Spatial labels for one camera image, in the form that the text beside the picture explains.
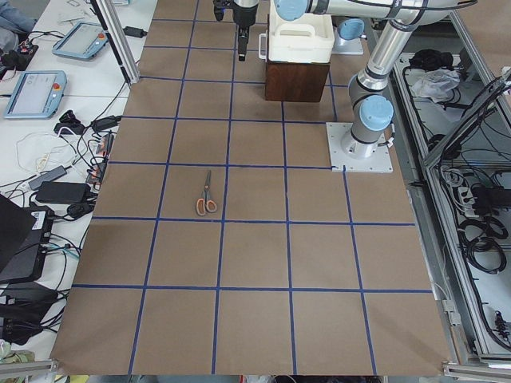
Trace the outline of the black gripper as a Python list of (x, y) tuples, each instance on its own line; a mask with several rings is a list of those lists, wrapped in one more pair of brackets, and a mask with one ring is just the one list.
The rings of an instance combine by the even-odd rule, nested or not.
[(238, 60), (246, 60), (246, 41), (249, 39), (249, 27), (238, 25), (237, 37), (238, 40)]

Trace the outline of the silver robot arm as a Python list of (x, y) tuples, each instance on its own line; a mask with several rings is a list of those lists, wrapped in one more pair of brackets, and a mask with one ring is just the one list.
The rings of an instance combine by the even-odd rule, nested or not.
[(451, 11), (474, 5), (475, 1), (275, 1), (277, 14), (294, 21), (304, 14), (329, 14), (386, 21), (385, 28), (364, 69), (349, 84), (354, 112), (351, 130), (344, 134), (341, 146), (356, 160), (371, 157), (378, 140), (390, 125), (393, 105), (382, 95), (394, 63), (412, 33), (423, 25), (433, 24)]
[(232, 4), (233, 20), (236, 24), (236, 36), (239, 61), (246, 60), (250, 28), (256, 23), (258, 0), (234, 0)]

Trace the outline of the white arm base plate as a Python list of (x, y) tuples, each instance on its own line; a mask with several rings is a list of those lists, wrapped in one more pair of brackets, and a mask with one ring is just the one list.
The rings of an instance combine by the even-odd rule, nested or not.
[(332, 49), (333, 54), (340, 55), (363, 55), (363, 47), (361, 37), (357, 36), (351, 40), (346, 40), (340, 37), (338, 32), (335, 32), (335, 42)]
[(373, 144), (351, 135), (352, 123), (327, 122), (327, 142), (333, 172), (392, 173), (390, 149), (383, 132)]

